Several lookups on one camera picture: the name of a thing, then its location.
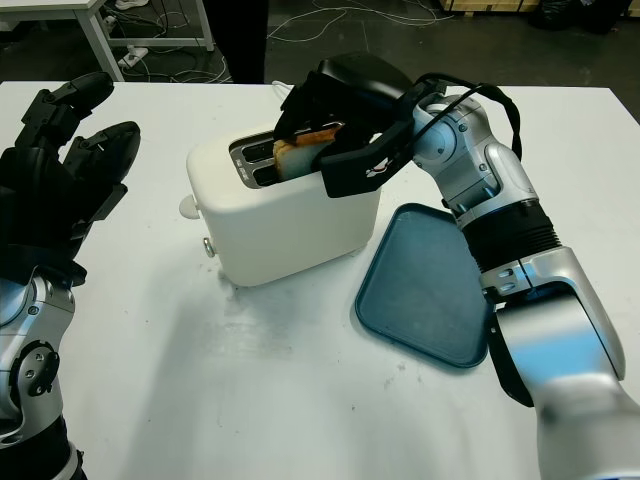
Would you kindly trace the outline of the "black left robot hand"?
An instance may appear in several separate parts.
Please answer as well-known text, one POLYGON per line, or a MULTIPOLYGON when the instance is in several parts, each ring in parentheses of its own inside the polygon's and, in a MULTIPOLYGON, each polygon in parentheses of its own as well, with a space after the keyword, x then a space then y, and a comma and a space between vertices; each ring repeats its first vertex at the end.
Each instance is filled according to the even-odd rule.
POLYGON ((75 257, 92 225, 127 193, 141 141, 133 121, 77 135, 113 90, 107 73, 94 72, 40 90, 25 112, 1 155, 2 278, 26 285, 40 274, 67 287, 84 284, 87 271, 75 257))

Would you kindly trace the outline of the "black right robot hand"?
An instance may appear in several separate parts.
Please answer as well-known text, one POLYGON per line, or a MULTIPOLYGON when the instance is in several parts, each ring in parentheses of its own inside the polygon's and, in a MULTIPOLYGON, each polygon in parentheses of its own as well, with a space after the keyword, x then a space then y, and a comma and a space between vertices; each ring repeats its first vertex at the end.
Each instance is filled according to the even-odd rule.
POLYGON ((370 53, 327 58, 290 91, 273 136, 290 141, 302 131, 340 123, 327 153, 357 150, 393 123, 396 101, 412 86, 398 68, 370 53))

